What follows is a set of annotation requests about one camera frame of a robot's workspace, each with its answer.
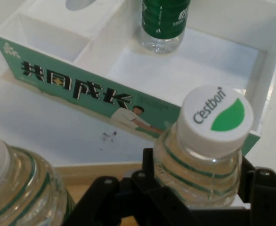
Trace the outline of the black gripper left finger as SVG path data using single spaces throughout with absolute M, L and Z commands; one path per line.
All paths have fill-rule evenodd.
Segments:
M 140 226 L 186 226 L 187 208 L 154 178 L 153 149 L 143 150 L 142 168 L 118 180 L 94 180 L 76 204 L 66 226 L 119 226 L 133 216 Z

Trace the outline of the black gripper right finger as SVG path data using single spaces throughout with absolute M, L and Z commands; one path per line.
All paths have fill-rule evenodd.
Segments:
M 249 203 L 250 226 L 276 226 L 276 172 L 270 168 L 255 167 L 245 157 L 238 196 Z

